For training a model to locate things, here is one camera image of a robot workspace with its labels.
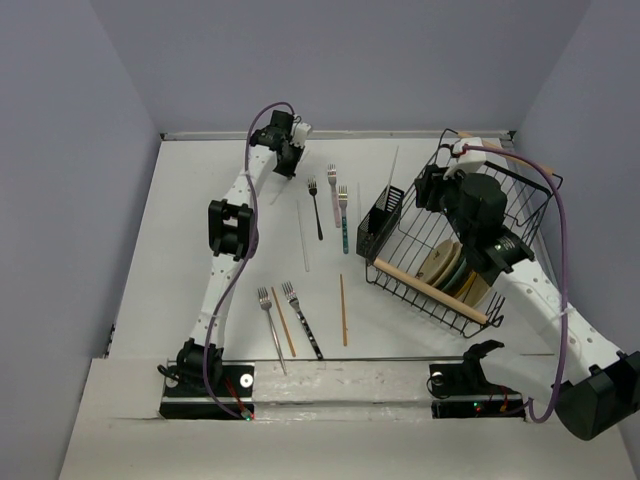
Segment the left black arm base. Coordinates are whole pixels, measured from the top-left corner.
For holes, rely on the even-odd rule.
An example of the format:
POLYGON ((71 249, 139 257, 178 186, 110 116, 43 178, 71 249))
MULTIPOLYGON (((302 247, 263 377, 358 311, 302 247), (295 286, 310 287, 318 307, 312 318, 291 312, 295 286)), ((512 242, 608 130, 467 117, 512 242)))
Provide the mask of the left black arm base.
POLYGON ((168 420, 241 420, 255 418, 253 388, 255 364, 225 362, 222 377, 212 387, 214 399, 202 380, 181 379, 173 364, 160 366, 164 385, 159 415, 168 420))

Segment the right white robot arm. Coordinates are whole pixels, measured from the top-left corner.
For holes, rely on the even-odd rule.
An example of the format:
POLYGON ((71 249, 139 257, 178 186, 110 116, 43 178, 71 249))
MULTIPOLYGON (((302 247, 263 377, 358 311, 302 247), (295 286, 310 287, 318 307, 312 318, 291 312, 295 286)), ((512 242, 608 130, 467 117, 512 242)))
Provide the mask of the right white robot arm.
POLYGON ((496 340, 470 347, 462 384, 509 387, 550 407, 589 441, 639 410, 639 354, 601 335, 544 273, 533 251, 504 224, 507 196, 492 176, 428 165, 414 181, 416 205, 445 216, 468 265, 503 296, 552 350, 531 360, 496 340))

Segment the silver fork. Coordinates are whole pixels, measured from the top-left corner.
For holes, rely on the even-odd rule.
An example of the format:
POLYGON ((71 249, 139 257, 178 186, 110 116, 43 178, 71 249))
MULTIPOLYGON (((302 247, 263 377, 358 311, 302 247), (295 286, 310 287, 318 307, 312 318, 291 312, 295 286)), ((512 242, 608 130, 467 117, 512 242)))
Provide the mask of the silver fork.
POLYGON ((272 302, 271 299, 269 297, 268 291, 265 287, 259 287, 257 289, 257 295, 258 295, 258 300, 259 300, 259 304, 260 304, 260 308, 262 309, 262 311, 265 313, 268 324, 269 324, 269 328, 271 331, 271 336, 273 339, 273 343, 274 343, 274 347, 278 356, 278 360, 282 369, 282 372, 285 376, 288 375, 288 371, 286 368, 286 364, 285 364, 285 360, 284 360, 284 356, 282 353, 282 349, 281 349, 281 344, 278 338, 278 334, 276 332, 276 328, 275 328, 275 324, 271 315, 271 308, 272 308, 272 302))

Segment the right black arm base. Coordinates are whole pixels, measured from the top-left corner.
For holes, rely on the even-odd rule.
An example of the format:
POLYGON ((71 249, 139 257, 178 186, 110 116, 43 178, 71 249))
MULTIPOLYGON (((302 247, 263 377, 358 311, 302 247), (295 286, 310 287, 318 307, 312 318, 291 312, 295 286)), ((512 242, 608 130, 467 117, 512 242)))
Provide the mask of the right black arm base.
POLYGON ((470 380, 461 363, 431 364, 426 388, 434 419, 526 418, 520 393, 470 380))

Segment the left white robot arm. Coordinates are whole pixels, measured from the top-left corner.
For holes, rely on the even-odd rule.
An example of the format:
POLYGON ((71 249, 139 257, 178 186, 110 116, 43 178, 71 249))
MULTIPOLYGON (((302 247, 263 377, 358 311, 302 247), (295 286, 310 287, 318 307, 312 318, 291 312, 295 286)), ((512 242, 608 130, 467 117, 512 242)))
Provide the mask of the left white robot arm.
POLYGON ((209 282, 196 323, 171 366, 160 366, 176 383, 188 383, 209 395, 221 383, 225 330, 236 284, 259 243, 258 198, 267 177, 295 176, 311 126, 284 101, 272 103, 252 120, 241 170, 228 192, 210 202, 208 244, 212 254, 209 282))

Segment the black dotted handle fork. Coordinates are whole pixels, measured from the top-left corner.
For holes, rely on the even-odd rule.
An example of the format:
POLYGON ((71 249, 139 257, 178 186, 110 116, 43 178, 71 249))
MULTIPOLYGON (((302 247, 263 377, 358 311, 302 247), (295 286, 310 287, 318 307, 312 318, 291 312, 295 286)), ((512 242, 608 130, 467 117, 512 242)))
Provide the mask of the black dotted handle fork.
POLYGON ((302 329, 311 345, 311 348, 314 351, 314 354, 316 356, 316 359, 319 361, 323 361, 324 360, 324 355, 322 354, 322 351, 318 345, 318 342, 316 340, 315 335, 312 332, 312 329, 307 321, 307 318, 305 317, 303 310, 300 306, 300 302, 298 299, 298 296, 293 288, 293 285, 287 281, 284 282, 282 284, 282 289, 283 289, 283 293, 285 294, 286 300, 289 303, 289 305, 291 306, 291 308, 294 310, 296 317, 298 319, 298 321, 300 322, 302 329))

